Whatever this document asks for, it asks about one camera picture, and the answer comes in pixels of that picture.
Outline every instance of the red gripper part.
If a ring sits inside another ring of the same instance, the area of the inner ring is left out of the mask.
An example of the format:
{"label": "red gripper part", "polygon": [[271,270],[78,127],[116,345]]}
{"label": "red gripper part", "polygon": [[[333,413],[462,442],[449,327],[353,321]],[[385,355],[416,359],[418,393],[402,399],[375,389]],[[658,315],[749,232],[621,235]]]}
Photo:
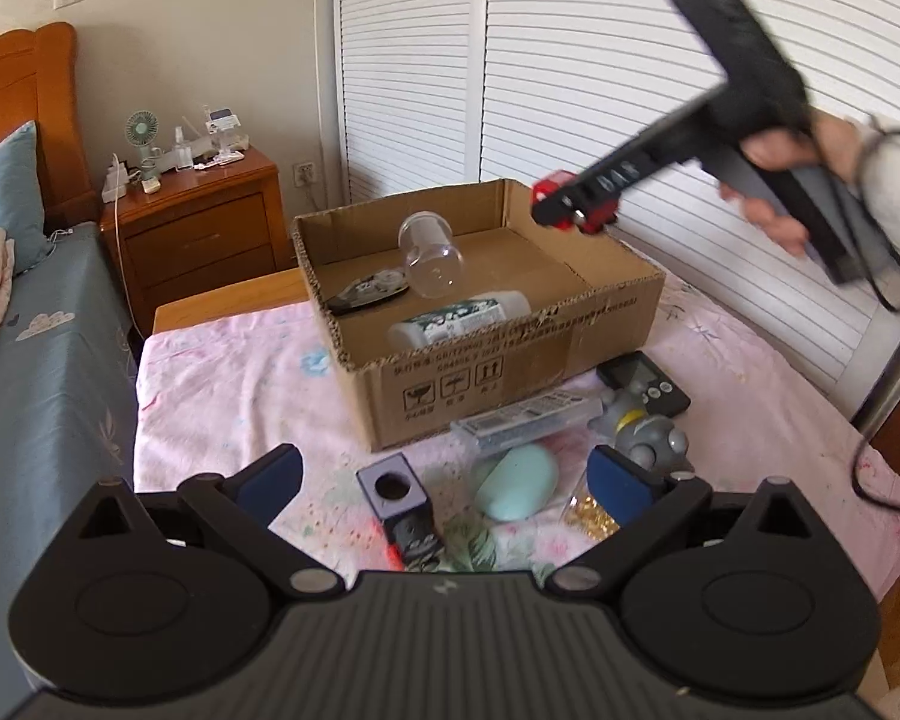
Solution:
{"label": "red gripper part", "polygon": [[615,224],[617,221],[617,208],[620,207],[620,200],[608,200],[599,208],[595,208],[586,222],[580,225],[581,232],[588,235],[595,235],[604,231],[605,224]]}
{"label": "red gripper part", "polygon": [[[555,170],[549,175],[541,178],[533,185],[533,189],[530,190],[530,204],[538,203],[540,200],[543,200],[548,194],[557,191],[567,181],[576,176],[576,173],[569,172],[568,170]],[[555,224],[554,227],[559,230],[572,230],[574,224],[571,220],[564,220],[559,224]]]}

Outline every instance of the gray toy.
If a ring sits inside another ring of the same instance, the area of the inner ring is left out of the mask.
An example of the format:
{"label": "gray toy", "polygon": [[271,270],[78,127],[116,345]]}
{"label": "gray toy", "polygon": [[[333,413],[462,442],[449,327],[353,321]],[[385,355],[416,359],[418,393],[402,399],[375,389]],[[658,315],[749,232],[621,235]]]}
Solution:
{"label": "gray toy", "polygon": [[666,476],[692,471],[687,460],[687,435],[669,416],[650,415],[639,392],[607,389],[600,399],[604,413],[587,426],[610,439],[610,445],[641,469]]}

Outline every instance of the white wall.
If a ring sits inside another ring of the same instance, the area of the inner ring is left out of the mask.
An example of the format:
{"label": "white wall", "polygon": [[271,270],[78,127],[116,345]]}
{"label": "white wall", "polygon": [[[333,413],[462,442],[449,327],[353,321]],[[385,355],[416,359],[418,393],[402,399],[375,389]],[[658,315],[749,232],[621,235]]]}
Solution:
{"label": "white wall", "polygon": [[[313,210],[293,187],[292,165],[313,161],[327,173],[314,0],[88,0],[60,10],[53,0],[0,0],[0,33],[52,20],[77,28],[79,116],[94,180],[103,178],[111,151],[133,155],[122,136],[133,111],[157,114],[157,144],[168,148],[181,115],[199,125],[204,103],[226,105],[279,165],[288,222]],[[336,122],[329,124],[335,134]],[[330,177],[338,181],[338,170]],[[324,186],[314,187],[320,206]]]}

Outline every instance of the clear plastic cup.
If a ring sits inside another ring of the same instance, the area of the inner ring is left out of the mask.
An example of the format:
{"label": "clear plastic cup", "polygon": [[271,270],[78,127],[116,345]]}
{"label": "clear plastic cup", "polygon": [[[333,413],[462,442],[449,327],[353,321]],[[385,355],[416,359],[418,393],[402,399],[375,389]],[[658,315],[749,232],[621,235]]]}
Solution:
{"label": "clear plastic cup", "polygon": [[454,246],[446,219],[418,211],[400,225],[397,243],[404,256],[410,288],[423,298],[442,298],[463,277],[463,255]]}

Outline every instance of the blue bedsheet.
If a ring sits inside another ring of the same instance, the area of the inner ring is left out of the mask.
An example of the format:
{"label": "blue bedsheet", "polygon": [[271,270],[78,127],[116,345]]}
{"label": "blue bedsheet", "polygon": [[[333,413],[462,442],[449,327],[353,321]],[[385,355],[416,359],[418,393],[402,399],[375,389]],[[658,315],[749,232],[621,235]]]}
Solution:
{"label": "blue bedsheet", "polygon": [[91,223],[13,281],[0,328],[0,718],[29,692],[7,638],[14,594],[89,485],[133,479],[128,328]]}

